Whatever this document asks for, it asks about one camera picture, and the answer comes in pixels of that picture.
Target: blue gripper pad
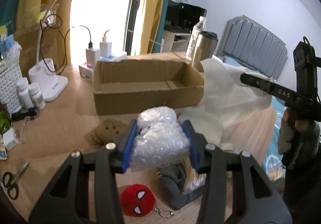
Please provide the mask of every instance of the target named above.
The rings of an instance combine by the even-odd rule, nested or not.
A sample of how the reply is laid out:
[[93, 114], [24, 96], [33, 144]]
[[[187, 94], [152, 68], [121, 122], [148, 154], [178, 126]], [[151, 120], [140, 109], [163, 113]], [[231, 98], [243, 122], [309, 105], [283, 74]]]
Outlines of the blue gripper pad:
[[132, 127], [130, 134], [129, 134], [128, 141], [127, 141], [127, 144], [126, 144], [124, 152], [123, 152], [123, 161], [122, 161], [122, 166], [121, 166], [123, 173], [125, 173], [126, 170], [129, 168], [130, 153], [133, 148], [134, 139], [137, 135], [137, 128], [138, 128], [138, 126], [137, 126], [137, 121], [136, 121]]
[[189, 138], [191, 142], [191, 149], [190, 149], [190, 156], [189, 156], [191, 165], [195, 169], [195, 171], [198, 172], [200, 170], [200, 164], [199, 164], [199, 153], [197, 151], [196, 144], [193, 138], [195, 135], [195, 131], [190, 121], [184, 121], [182, 128], [183, 128], [183, 132], [185, 132], [187, 138]]

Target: open cardboard box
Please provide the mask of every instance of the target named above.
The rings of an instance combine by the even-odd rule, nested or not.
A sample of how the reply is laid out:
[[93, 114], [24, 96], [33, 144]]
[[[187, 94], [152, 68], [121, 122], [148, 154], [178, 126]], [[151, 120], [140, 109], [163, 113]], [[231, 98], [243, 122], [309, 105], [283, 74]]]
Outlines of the open cardboard box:
[[98, 115], [194, 106], [204, 94], [204, 78], [183, 61], [98, 62], [93, 82]]

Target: keychain chain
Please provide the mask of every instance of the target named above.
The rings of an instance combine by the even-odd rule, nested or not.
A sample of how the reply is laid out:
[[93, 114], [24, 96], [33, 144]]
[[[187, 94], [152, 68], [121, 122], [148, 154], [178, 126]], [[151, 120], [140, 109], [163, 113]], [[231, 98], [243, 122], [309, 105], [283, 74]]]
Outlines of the keychain chain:
[[[174, 213], [171, 212], [170, 210], [161, 211], [158, 206], [155, 206], [154, 211], [157, 212], [162, 218], [165, 218], [165, 219], [170, 219], [171, 217], [174, 216]], [[164, 216], [163, 213], [165, 212], [169, 212], [170, 216]]]

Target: spider-man plush ball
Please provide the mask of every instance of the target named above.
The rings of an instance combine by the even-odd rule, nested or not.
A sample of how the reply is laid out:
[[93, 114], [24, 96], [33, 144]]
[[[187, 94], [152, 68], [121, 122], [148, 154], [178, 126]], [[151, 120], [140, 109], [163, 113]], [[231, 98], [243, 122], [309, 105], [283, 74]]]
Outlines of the spider-man plush ball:
[[134, 184], [127, 187], [120, 196], [124, 212], [132, 217], [144, 217], [155, 208], [155, 197], [144, 185]]

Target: scissors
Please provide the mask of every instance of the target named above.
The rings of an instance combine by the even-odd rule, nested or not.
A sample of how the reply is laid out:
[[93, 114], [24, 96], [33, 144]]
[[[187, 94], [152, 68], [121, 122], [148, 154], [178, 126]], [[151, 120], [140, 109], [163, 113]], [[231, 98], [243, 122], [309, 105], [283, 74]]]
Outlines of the scissors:
[[[19, 196], [19, 188], [18, 188], [18, 179], [24, 173], [26, 168], [29, 166], [30, 162], [27, 162], [25, 165], [22, 166], [20, 170], [16, 174], [12, 174], [11, 172], [6, 172], [2, 177], [2, 182], [4, 187], [7, 189], [7, 194], [10, 199], [16, 200]], [[12, 191], [15, 190], [15, 196], [11, 195]]]

